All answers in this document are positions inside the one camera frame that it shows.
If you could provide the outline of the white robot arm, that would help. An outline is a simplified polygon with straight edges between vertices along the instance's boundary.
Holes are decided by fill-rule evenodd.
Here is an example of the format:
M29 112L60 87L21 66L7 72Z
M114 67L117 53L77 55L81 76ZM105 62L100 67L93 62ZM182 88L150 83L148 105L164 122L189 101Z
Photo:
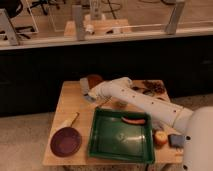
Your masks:
M184 140L182 171L213 171L213 106L190 110L138 93L128 77L110 81L89 79L89 96L115 97L130 103L181 133Z

